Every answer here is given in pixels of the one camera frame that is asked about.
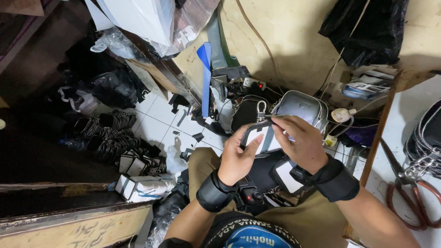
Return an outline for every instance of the scissors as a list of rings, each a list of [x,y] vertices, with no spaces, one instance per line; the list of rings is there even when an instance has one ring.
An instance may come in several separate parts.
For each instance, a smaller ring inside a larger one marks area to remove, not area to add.
[[[389,160],[389,163],[392,167],[393,173],[396,176],[396,180],[394,184],[389,184],[387,193],[386,193],[386,203],[387,206],[392,212],[394,212],[398,218],[401,219],[401,221],[410,229],[416,230],[416,231],[424,231],[427,229],[427,227],[431,228],[441,228],[441,218],[436,222],[431,222],[429,219],[429,216],[427,215],[426,207],[424,206],[424,203],[422,201],[421,193],[418,189],[418,184],[423,186],[424,188],[428,189],[432,194],[436,196],[438,201],[441,204],[441,194],[438,190],[436,190],[432,185],[430,185],[428,182],[424,180],[413,180],[412,178],[406,176],[404,173],[403,168],[396,160],[395,156],[393,155],[392,151],[390,150],[389,146],[386,144],[386,142],[381,139],[380,140],[381,145],[383,146],[383,150],[386,153],[386,157]],[[412,188],[412,194],[417,202],[415,203],[412,201],[412,199],[407,195],[407,193],[401,188],[402,185],[410,185]],[[404,198],[407,205],[412,209],[412,212],[415,213],[419,220],[419,225],[411,225],[408,222],[404,221],[395,211],[395,208],[393,206],[392,202],[392,196],[393,191],[395,188],[398,190],[400,195]]]

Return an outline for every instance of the hand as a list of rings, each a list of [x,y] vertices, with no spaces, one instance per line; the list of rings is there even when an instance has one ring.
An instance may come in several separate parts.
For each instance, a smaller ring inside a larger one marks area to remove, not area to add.
[[[271,119],[277,124],[273,125],[276,140],[293,162],[313,175],[326,165],[328,156],[318,129],[298,116]]]
[[[224,145],[222,153],[222,162],[217,173],[221,182],[227,186],[233,186],[240,179],[244,178],[251,170],[256,151],[263,140],[263,134],[257,136],[245,148],[240,148],[242,135],[250,125],[240,127],[233,136],[231,136]]]

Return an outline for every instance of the black wrist band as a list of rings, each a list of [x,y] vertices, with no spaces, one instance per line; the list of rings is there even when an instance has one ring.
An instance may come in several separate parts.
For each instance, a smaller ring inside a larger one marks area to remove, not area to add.
[[[316,174],[303,171],[308,184],[313,185],[329,202],[351,200],[360,190],[359,181],[349,173],[343,163],[328,154],[328,163]]]
[[[196,199],[205,210],[218,213],[233,200],[237,192],[237,183],[233,186],[227,186],[219,180],[217,169],[214,170],[202,183]]]

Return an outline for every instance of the wooden table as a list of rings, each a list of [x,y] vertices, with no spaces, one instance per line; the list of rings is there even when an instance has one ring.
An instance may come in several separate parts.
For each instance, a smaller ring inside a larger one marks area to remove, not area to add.
[[[395,175],[382,147],[379,146],[380,138],[382,137],[392,152],[395,152],[398,162],[404,164],[403,144],[405,140],[422,114],[438,98],[441,98],[441,76],[427,72],[400,71],[395,77],[394,87],[391,89],[388,101],[383,109],[378,130],[360,179],[360,184],[383,203],[385,203],[384,196],[387,183],[394,181]],[[424,175],[423,179],[441,190],[441,180],[428,175]],[[439,219],[441,206],[437,206],[439,205],[438,201],[426,190],[420,188],[420,191],[431,219]],[[410,222],[416,219],[413,218],[414,215],[405,206],[404,200],[400,198],[397,192],[394,194],[393,201],[400,216],[406,216],[410,219]],[[441,243],[441,229],[429,228],[425,231],[412,232],[424,248],[435,248],[436,243],[438,245]],[[356,246],[364,247],[348,223],[344,228],[343,238]]]

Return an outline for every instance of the person's left hand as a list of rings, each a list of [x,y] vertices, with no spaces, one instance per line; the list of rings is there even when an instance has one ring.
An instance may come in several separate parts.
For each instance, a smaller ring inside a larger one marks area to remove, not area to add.
[[[240,148],[240,140],[249,126],[250,124],[240,127],[225,142],[222,162],[217,174],[220,181],[227,186],[233,186],[250,172],[256,151],[263,140],[263,134],[261,134],[251,141],[245,148],[245,151],[242,150]]]

